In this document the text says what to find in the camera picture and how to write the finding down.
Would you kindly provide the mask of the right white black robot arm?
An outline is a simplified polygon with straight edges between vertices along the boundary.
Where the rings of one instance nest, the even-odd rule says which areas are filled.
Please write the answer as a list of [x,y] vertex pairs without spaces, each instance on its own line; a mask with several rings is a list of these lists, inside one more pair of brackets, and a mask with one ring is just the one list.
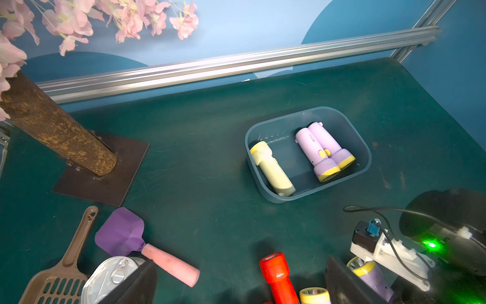
[[400,209],[394,232],[384,206],[371,212],[351,241],[348,269],[387,303],[485,302],[485,195],[432,190]]

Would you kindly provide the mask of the pale green flashlight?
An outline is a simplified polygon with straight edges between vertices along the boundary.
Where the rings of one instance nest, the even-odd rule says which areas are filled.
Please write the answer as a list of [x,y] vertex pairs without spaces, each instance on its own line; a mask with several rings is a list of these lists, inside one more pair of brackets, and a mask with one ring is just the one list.
[[265,141],[256,143],[250,149],[250,154],[277,195],[289,197],[295,193],[296,188],[273,157],[273,152]]

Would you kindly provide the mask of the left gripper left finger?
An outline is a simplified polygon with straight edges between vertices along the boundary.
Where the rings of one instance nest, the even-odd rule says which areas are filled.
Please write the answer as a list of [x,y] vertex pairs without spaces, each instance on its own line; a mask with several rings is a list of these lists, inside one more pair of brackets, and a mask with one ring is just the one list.
[[157,280],[155,263],[146,260],[99,303],[153,303]]

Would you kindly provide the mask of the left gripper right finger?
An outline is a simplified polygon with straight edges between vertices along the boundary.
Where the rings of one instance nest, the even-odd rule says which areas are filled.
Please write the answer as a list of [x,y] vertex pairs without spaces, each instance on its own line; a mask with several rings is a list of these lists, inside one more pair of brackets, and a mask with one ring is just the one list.
[[329,257],[325,271],[327,290],[332,304],[337,303],[387,303],[371,289],[346,264]]

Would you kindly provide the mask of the blue-grey plastic storage box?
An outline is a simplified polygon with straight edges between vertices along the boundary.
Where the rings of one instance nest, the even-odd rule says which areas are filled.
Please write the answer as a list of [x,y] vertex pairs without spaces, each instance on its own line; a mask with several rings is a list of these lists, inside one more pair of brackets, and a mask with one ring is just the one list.
[[258,189],[272,203],[323,191],[372,164],[371,151],[351,121],[325,106],[253,125],[245,149]]

